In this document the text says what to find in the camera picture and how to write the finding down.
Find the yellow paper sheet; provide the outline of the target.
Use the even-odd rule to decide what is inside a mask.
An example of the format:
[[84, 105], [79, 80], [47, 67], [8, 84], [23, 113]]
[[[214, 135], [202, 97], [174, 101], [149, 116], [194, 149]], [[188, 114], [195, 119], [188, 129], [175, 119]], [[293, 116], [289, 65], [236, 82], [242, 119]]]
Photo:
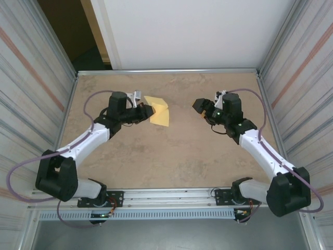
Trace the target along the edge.
[[154, 114], [150, 117], [150, 123], [159, 125], [159, 126], [169, 126], [169, 106], [166, 101], [162, 98], [144, 96], [148, 105], [150, 105]]

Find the grey metal sheet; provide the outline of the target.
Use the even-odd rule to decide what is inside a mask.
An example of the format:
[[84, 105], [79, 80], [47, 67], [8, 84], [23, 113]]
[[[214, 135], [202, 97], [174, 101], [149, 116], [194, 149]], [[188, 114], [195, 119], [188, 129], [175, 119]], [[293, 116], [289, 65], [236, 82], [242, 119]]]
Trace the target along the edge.
[[32, 250], [310, 250], [297, 222], [109, 221], [71, 229], [41, 222]]

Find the corrugated plastic side panel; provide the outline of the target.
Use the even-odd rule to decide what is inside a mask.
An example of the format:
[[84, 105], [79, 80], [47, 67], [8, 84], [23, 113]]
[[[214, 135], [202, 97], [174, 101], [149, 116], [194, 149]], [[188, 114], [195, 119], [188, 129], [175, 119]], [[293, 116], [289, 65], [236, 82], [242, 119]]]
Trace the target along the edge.
[[261, 76], [288, 159], [310, 174], [317, 245], [333, 250], [333, 0], [309, 0]]
[[65, 99], [76, 80], [47, 42], [32, 0], [0, 0], [0, 250], [24, 233], [38, 165], [15, 166], [53, 149]]

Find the aluminium table frame rail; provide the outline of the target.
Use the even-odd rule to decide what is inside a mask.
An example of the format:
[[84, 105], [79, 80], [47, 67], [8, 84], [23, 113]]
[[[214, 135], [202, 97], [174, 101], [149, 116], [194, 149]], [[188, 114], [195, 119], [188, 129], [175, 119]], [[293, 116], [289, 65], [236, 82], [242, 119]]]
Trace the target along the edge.
[[[55, 129], [55, 143], [53, 149], [60, 145], [62, 133], [67, 122], [73, 93], [75, 92], [77, 81], [74, 81], [70, 88], [70, 93], [65, 99], [65, 109], [60, 113], [60, 121]], [[63, 156], [68, 148], [60, 148], [58, 151], [46, 150], [44, 159], [40, 162], [36, 179], [36, 187], [48, 194], [60, 197], [64, 193], [72, 193], [78, 187], [77, 172], [73, 158]]]
[[[260, 93], [262, 96], [262, 101], [265, 105], [266, 114], [267, 114], [268, 120], [270, 122], [271, 129], [273, 131], [273, 136], [274, 136], [278, 151], [273, 149], [273, 147], [270, 146], [270, 144], [264, 137], [262, 138], [262, 142], [267, 147], [267, 149], [272, 151], [272, 153], [277, 158], [279, 158], [281, 161], [286, 163], [287, 162], [287, 158], [286, 158], [287, 153], [283, 146], [283, 142], [282, 142], [281, 136], [279, 134], [279, 131], [278, 131], [278, 128], [277, 128], [277, 125], [275, 122], [275, 118], [273, 115], [273, 108], [271, 107], [271, 104], [268, 100], [267, 92], [264, 88], [264, 81], [260, 77], [257, 77], [257, 82], [259, 85]], [[271, 182], [272, 179], [274, 177], [276, 177], [276, 174], [278, 173], [277, 170], [281, 170], [281, 169], [283, 169], [283, 167], [278, 166], [278, 162], [274, 158], [272, 158], [272, 156], [267, 152], [266, 149], [264, 149], [262, 147], [262, 145], [259, 142], [256, 142], [255, 144], [256, 144], [255, 149], [258, 150], [258, 152], [254, 152], [255, 150], [251, 149], [249, 151], [249, 153], [258, 162], [259, 166], [265, 171], [265, 173], [268, 176], [269, 181]]]
[[189, 74], [189, 73], [255, 73], [255, 68], [204, 68], [204, 69], [133, 69], [133, 70], [87, 70], [79, 71], [80, 76], [113, 76], [137, 74]]

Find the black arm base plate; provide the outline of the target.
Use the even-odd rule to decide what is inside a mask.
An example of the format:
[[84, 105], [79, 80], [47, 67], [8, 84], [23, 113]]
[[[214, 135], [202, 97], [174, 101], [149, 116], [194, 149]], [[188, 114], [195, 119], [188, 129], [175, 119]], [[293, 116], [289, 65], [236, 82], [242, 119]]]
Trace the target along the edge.
[[97, 198], [82, 197], [78, 200], [78, 208], [118, 208], [123, 206], [123, 191], [100, 192]]
[[259, 201], [254, 199], [242, 199], [241, 201], [236, 201], [233, 194], [232, 189], [230, 187], [227, 188], [218, 188], [214, 187], [210, 191], [211, 197], [215, 199], [215, 203], [217, 206], [250, 206], [250, 205], [258, 205]]

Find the aluminium frame post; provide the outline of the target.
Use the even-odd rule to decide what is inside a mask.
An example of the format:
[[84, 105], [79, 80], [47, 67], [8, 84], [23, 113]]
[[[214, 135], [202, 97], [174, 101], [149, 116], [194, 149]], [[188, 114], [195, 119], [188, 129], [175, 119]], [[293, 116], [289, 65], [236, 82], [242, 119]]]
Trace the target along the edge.
[[295, 22], [299, 18], [302, 10], [307, 5], [309, 0], [294, 0], [294, 3], [286, 16], [285, 21], [283, 22], [278, 34], [267, 52], [265, 58], [263, 59], [260, 66], [257, 68], [258, 76], [263, 76], [269, 67], [271, 66], [274, 58], [277, 56], [278, 52], [280, 51], [284, 40], [287, 38], [288, 34], [291, 32], [292, 28], [294, 27]]
[[69, 76], [73, 76], [75, 79], [77, 77], [77, 72], [74, 69], [67, 53], [65, 52], [58, 36], [56, 35], [54, 29], [52, 28], [50, 22], [48, 21], [46, 15], [44, 14], [42, 8], [40, 7], [37, 0], [32, 0], [33, 5], [40, 17], [40, 22], [44, 26], [42, 31], [46, 34], [47, 42], [50, 44], [50, 47], [54, 54], [56, 55], [57, 59], [59, 60], [60, 64], [64, 68], [65, 72]]

